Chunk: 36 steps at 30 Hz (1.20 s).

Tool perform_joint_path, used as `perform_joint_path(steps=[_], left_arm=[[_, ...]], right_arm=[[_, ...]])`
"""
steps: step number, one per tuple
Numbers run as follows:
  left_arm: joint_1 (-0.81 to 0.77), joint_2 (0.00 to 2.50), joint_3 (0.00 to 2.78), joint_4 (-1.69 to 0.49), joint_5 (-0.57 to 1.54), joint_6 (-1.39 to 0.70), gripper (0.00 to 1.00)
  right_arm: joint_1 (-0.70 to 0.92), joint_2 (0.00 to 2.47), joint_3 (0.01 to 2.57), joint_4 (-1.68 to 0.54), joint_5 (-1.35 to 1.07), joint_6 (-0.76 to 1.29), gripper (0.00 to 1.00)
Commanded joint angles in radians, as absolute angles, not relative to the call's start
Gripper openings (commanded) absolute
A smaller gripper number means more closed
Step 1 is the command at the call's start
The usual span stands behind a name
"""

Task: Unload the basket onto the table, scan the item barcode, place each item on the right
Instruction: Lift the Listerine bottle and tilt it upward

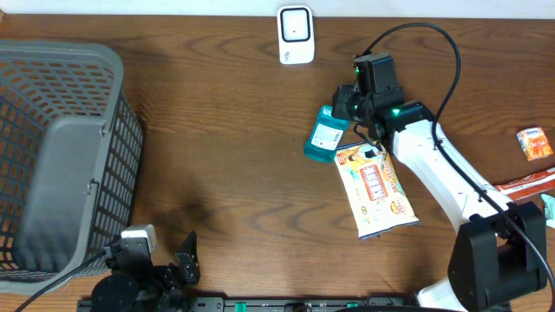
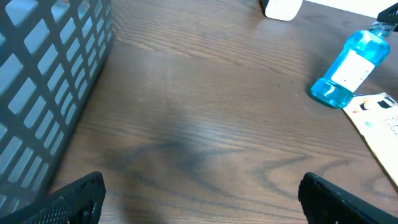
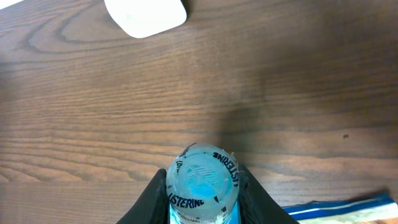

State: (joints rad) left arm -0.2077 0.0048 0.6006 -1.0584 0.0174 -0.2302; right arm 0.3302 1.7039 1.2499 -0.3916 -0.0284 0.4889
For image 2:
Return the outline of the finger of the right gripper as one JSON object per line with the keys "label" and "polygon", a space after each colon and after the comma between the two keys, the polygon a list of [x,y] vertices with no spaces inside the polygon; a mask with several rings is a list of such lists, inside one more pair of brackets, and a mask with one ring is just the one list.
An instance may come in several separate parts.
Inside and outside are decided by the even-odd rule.
{"label": "finger of the right gripper", "polygon": [[379,22],[388,22],[388,23],[398,23],[398,3],[388,7],[387,9],[381,11],[378,15],[376,20]]}

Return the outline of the cream snack bag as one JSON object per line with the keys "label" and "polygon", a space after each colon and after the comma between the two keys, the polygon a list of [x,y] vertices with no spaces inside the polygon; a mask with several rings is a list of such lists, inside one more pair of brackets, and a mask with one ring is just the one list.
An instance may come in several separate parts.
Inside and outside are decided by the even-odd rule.
{"label": "cream snack bag", "polygon": [[397,102],[387,93],[357,95],[343,111],[396,184]]}

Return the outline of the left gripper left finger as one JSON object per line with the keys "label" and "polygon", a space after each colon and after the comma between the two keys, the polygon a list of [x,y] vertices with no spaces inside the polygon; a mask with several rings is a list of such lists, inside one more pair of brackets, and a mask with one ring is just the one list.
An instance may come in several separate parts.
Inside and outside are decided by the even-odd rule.
{"label": "left gripper left finger", "polygon": [[103,176],[92,172],[18,211],[1,224],[97,224],[106,195]]}

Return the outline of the blue mouthwash bottle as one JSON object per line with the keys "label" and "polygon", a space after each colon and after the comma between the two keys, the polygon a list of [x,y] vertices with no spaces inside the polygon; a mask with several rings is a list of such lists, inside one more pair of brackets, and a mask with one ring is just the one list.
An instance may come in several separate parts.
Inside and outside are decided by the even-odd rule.
{"label": "blue mouthwash bottle", "polygon": [[376,21],[369,29],[349,36],[330,68],[311,87],[311,94],[333,108],[346,107],[358,87],[389,55],[386,39],[396,28],[396,23]]}

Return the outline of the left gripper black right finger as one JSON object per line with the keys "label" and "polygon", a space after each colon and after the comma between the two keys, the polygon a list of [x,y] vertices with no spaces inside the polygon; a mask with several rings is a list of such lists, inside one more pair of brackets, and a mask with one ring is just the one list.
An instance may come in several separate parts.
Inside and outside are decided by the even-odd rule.
{"label": "left gripper black right finger", "polygon": [[312,172],[301,180],[298,200],[309,223],[397,223],[397,217]]}

